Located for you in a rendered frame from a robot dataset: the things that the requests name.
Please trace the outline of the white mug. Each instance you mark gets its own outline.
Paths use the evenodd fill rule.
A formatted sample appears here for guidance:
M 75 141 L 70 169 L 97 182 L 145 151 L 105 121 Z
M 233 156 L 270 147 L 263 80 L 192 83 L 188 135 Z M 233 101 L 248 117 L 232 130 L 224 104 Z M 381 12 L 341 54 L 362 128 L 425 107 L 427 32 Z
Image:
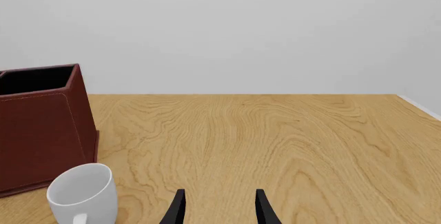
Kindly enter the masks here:
M 78 165 L 51 182 L 46 192 L 58 224 L 115 224 L 118 196 L 111 169 L 102 163 Z

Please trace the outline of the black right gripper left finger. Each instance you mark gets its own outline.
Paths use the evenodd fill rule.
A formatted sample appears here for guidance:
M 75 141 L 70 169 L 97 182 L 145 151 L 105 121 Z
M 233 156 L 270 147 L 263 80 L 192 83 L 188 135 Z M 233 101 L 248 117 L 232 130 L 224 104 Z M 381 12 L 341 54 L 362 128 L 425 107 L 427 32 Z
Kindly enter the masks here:
M 183 224 L 185 218 L 185 190 L 178 189 L 159 224 Z

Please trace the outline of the red-brown desk caddy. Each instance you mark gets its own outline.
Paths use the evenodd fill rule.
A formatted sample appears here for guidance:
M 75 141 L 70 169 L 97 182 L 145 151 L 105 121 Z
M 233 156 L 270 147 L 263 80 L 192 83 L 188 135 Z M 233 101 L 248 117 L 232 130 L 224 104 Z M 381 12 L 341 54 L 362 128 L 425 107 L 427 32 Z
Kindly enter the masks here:
M 97 162 L 98 144 L 79 64 L 0 72 L 0 198 Z

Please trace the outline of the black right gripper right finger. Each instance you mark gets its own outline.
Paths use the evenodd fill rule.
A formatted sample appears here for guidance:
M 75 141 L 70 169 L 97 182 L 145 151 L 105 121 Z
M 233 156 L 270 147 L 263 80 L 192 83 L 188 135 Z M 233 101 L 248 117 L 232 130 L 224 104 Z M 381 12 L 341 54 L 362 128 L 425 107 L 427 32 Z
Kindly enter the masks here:
M 263 189 L 256 190 L 255 209 L 258 224 L 282 224 Z

